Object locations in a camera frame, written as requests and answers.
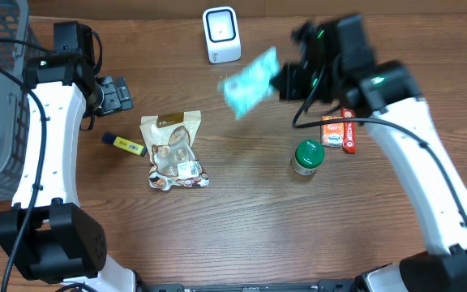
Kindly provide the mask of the yellow glue stick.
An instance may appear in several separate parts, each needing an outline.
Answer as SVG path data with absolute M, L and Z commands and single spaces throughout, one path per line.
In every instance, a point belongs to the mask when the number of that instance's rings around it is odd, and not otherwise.
M 101 141 L 106 144 L 112 144 L 117 148 L 128 151 L 140 157 L 144 157 L 148 151 L 143 145 L 137 144 L 135 142 L 122 138 L 121 136 L 111 134 L 109 132 L 104 133 L 104 135 L 101 138 Z

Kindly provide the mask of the red white snack bar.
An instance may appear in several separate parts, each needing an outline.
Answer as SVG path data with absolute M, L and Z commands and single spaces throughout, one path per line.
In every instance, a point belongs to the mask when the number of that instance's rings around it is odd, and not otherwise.
M 354 112 L 351 109 L 343 108 L 341 110 L 342 118 L 354 118 Z M 356 142 L 355 142 L 355 133 L 354 133 L 354 123 L 345 122 L 344 123 L 344 136 L 343 136 L 343 149 L 348 154 L 356 153 Z

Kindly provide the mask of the brown white snack pouch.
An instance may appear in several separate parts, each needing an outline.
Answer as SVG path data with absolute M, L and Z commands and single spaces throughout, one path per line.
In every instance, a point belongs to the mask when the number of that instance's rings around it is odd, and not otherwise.
M 170 191 L 174 187 L 206 187 L 208 174 L 191 146 L 201 124 L 198 110 L 143 116 L 139 129 L 152 163 L 150 187 Z

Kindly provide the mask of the orange snack packet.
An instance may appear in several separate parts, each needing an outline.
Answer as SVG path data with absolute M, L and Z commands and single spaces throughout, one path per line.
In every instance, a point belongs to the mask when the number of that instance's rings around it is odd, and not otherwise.
M 341 148 L 344 139 L 344 124 L 329 123 L 321 126 L 321 144 L 324 147 Z

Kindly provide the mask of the teal white tissue pack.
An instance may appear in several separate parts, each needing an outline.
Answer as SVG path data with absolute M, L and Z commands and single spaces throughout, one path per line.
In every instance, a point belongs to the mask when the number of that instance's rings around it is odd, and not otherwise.
M 276 48 L 270 47 L 238 73 L 220 81 L 218 91 L 237 120 L 275 92 L 270 81 L 280 72 Z

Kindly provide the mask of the grey tape roll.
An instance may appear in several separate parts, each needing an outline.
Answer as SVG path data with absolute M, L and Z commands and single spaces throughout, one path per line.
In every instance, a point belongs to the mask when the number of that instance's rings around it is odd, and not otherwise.
M 300 175 L 312 175 L 325 157 L 323 145 L 316 140 L 303 140 L 295 149 L 291 166 Z

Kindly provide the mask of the grey plastic mesh basket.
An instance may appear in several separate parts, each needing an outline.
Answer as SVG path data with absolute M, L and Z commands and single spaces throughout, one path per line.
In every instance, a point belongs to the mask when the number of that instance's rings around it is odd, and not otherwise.
M 37 43 L 25 0 L 0 0 L 0 200 L 10 200 L 23 177 L 33 101 L 7 77 L 22 79 L 27 60 L 42 52 L 13 41 Z

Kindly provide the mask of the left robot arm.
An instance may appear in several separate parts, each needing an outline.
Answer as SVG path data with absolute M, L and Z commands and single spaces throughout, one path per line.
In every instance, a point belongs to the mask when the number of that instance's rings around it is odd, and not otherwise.
M 102 44 L 78 22 L 54 25 L 54 47 L 28 60 L 18 85 L 27 95 L 28 141 L 11 209 L 0 212 L 7 268 L 61 291 L 139 291 L 133 270 L 107 251 L 103 227 L 79 205 L 76 158 L 80 126 L 130 110 L 122 78 L 100 76 Z

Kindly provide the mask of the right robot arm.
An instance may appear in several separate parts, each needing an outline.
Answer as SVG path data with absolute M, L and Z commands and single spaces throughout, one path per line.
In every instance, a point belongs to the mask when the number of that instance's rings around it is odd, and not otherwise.
M 283 100 L 337 101 L 380 146 L 413 205 L 425 251 L 324 291 L 467 291 L 467 189 L 446 152 L 417 80 L 398 61 L 378 63 L 360 15 L 292 31 L 302 52 L 272 79 Z

